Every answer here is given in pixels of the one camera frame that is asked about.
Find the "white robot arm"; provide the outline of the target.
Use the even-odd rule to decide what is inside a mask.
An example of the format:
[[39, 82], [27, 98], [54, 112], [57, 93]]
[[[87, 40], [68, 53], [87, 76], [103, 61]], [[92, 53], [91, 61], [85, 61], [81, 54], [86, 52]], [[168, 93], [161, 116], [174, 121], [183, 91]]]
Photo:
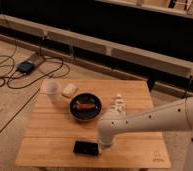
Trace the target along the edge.
[[113, 145], [118, 134], [128, 132], [191, 131], [183, 171], [193, 171], [193, 97], [129, 115], [125, 101], [117, 95], [97, 123], [102, 148]]

